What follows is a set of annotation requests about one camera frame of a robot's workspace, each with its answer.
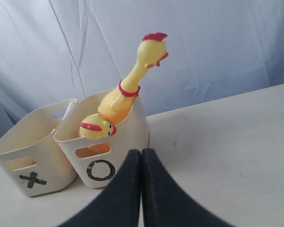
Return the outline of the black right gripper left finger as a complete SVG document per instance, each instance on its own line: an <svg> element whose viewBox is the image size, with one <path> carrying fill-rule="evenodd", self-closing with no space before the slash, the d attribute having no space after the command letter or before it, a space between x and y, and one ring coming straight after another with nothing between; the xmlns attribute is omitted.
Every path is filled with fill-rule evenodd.
<svg viewBox="0 0 284 227"><path fill-rule="evenodd" d="M141 201L141 153L128 151L107 187L61 227L136 227Z"/></svg>

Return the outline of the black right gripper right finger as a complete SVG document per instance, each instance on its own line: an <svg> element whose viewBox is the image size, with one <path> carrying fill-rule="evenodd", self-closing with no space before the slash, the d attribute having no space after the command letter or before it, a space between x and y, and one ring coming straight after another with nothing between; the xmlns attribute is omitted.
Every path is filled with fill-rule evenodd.
<svg viewBox="0 0 284 227"><path fill-rule="evenodd" d="M192 199L154 149L142 150L142 208L146 227L231 227Z"/></svg>

